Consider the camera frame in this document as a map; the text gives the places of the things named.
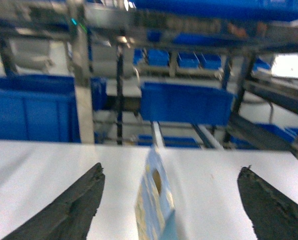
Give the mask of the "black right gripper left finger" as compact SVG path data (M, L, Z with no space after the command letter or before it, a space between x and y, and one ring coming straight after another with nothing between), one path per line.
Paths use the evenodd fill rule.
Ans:
M101 204L105 175L96 163L5 240L85 240Z

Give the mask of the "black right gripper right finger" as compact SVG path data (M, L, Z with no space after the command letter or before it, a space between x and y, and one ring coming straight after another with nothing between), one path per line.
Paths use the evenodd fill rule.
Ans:
M244 211L258 240L298 240L298 204L242 167L237 186Z

